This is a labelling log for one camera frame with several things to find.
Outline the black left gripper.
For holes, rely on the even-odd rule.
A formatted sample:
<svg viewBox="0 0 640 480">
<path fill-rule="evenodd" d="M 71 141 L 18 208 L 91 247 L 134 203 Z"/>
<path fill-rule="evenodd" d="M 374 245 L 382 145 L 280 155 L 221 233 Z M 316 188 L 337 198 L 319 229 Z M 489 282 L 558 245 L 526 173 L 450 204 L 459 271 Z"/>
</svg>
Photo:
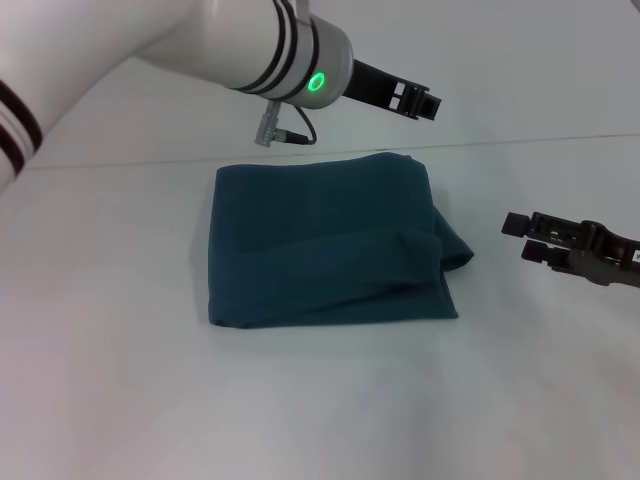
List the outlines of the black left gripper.
<svg viewBox="0 0 640 480">
<path fill-rule="evenodd" d="M 401 116 L 434 121 L 441 99 L 427 87 L 403 82 L 398 77 L 355 60 L 350 82 L 343 96 Z"/>
</svg>

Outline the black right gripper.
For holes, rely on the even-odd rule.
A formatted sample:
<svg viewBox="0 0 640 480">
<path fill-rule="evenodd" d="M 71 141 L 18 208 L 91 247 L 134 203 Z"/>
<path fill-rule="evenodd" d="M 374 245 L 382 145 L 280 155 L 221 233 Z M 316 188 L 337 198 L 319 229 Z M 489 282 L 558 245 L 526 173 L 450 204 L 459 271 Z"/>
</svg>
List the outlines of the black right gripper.
<svg viewBox="0 0 640 480">
<path fill-rule="evenodd" d="M 639 287 L 639 242 L 616 235 L 602 224 L 539 212 L 531 217 L 510 212 L 501 232 L 531 239 L 521 253 L 526 261 L 546 263 L 556 272 L 572 272 L 600 286 Z M 573 247 L 567 250 L 546 243 Z"/>
</svg>

